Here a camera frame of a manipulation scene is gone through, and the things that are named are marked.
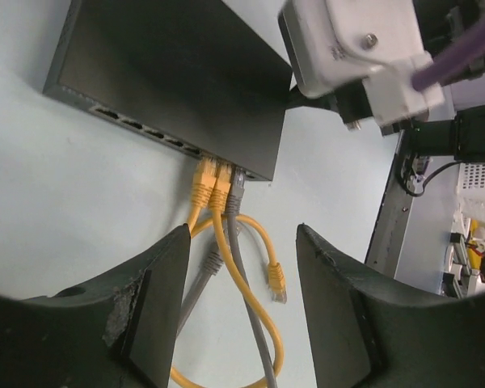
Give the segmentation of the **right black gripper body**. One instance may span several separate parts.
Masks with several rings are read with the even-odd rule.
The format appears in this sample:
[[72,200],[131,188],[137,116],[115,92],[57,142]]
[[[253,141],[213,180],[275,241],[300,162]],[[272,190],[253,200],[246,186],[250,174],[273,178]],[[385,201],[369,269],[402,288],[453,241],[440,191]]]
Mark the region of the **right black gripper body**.
[[337,113],[344,124],[355,124],[372,117],[372,110],[361,80],[347,83],[321,97],[305,97],[298,86],[289,91],[287,109],[317,108]]

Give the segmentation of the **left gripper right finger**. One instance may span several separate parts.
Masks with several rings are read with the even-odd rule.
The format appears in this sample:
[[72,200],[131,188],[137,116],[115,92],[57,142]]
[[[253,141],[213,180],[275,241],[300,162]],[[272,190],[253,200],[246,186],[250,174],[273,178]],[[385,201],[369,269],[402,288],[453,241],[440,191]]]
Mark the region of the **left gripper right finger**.
[[319,387],[485,387],[485,292],[405,285],[297,228],[297,267]]

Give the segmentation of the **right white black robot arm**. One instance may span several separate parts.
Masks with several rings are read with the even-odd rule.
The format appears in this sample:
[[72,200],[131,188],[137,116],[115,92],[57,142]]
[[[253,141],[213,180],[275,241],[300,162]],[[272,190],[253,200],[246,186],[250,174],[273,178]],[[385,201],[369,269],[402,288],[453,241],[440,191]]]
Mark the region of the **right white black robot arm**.
[[290,106],[372,119],[418,155],[485,161],[485,103],[430,121],[443,90],[485,74],[485,1],[287,1]]

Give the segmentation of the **black network switch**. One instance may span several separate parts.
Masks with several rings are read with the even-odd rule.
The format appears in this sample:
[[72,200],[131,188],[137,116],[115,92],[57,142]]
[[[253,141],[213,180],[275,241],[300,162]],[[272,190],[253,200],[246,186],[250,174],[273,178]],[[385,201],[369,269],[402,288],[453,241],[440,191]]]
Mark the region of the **black network switch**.
[[73,1],[44,94],[271,180],[291,78],[222,1]]

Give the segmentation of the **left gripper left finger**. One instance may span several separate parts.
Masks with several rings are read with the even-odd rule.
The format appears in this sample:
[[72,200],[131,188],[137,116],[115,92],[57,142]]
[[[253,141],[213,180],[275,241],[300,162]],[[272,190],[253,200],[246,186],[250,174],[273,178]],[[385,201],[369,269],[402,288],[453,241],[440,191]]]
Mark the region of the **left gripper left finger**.
[[52,297],[0,295],[0,387],[167,386],[190,245],[179,226]]

